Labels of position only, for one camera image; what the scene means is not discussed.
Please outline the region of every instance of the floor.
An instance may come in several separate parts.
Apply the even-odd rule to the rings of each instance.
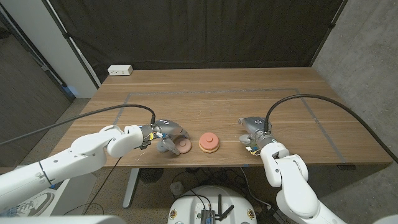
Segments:
[[[59,121],[78,115],[87,102],[88,100],[76,99]],[[21,165],[46,158],[70,125],[65,124],[48,131],[21,162]],[[279,189],[269,186],[264,168],[246,167],[244,169],[254,194],[261,200],[275,205],[275,196]],[[123,209],[121,204],[130,170],[115,169],[94,202],[104,208],[105,214],[117,215],[126,223],[167,223],[167,215],[174,202],[169,186],[172,179],[184,170],[184,168],[164,169],[159,181],[151,184],[140,181],[131,208]],[[233,168],[233,170],[240,174],[240,169]],[[101,169],[94,172],[98,179],[90,199],[97,192],[109,171],[110,169]],[[396,187],[398,165],[396,163],[387,167],[357,166],[356,170],[340,170],[335,166],[311,166],[308,171],[310,174],[308,182],[318,198],[347,223],[373,223],[382,217],[398,214],[398,187]],[[196,176],[199,182],[207,179],[204,172],[199,171]],[[198,185],[193,174],[182,174],[176,178],[177,180],[181,181],[187,190]],[[222,182],[219,184],[239,191],[230,184]],[[249,201],[255,211],[261,211],[256,201],[251,198]],[[101,210],[96,205],[92,205],[87,214],[101,214]],[[267,217],[268,215],[267,212],[262,212],[258,216],[258,223],[275,223],[273,219]]]

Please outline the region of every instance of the electrical outlet box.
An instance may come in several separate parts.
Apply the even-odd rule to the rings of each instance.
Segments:
[[[111,65],[108,68],[110,75],[131,75],[131,65]]]

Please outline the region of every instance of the black backdrop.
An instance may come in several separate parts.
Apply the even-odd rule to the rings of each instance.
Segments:
[[[103,82],[134,69],[307,67],[342,0],[51,0]]]

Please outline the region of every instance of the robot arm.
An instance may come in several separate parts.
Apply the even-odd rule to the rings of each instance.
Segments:
[[[156,121],[153,126],[126,126],[124,132],[118,126],[107,126],[82,136],[58,154],[0,175],[0,213],[53,184],[102,168],[106,163],[104,148],[110,156],[122,157],[132,149],[145,149],[159,135],[174,137],[180,133],[189,136],[176,123],[169,128]]]
[[[282,186],[277,194],[279,209],[297,223],[345,223],[330,211],[308,185],[308,169],[299,155],[289,155],[286,147],[277,142],[271,131],[263,132],[264,118],[240,118],[249,134],[239,140],[254,155],[260,155],[268,182]]]

